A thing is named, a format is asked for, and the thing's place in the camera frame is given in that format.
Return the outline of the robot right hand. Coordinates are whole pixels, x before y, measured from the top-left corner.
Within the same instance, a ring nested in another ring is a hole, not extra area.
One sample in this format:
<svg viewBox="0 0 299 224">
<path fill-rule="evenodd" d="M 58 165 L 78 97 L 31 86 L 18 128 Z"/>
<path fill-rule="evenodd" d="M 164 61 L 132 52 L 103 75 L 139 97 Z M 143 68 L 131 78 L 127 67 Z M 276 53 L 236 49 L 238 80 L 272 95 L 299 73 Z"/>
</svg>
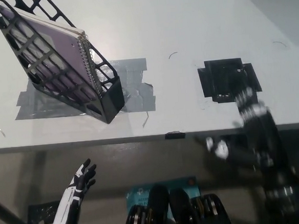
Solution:
<svg viewBox="0 0 299 224">
<path fill-rule="evenodd" d="M 277 126 L 269 109 L 258 101 L 257 93 L 248 86 L 236 93 L 235 100 L 247 147 L 224 136 L 199 136 L 195 141 L 209 154 L 247 168 L 265 170 L 285 165 L 287 158 Z"/>
</svg>

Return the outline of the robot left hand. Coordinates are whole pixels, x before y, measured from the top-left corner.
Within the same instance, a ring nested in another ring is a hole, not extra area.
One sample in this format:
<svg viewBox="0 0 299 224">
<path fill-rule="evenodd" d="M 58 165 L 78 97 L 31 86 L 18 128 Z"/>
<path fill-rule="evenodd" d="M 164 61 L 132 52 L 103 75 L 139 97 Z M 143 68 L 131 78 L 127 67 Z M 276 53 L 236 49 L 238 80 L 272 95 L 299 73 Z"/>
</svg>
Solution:
<svg viewBox="0 0 299 224">
<path fill-rule="evenodd" d="M 84 196 L 95 184 L 96 165 L 88 158 L 78 168 L 61 197 L 53 224 L 78 224 Z"/>
</svg>

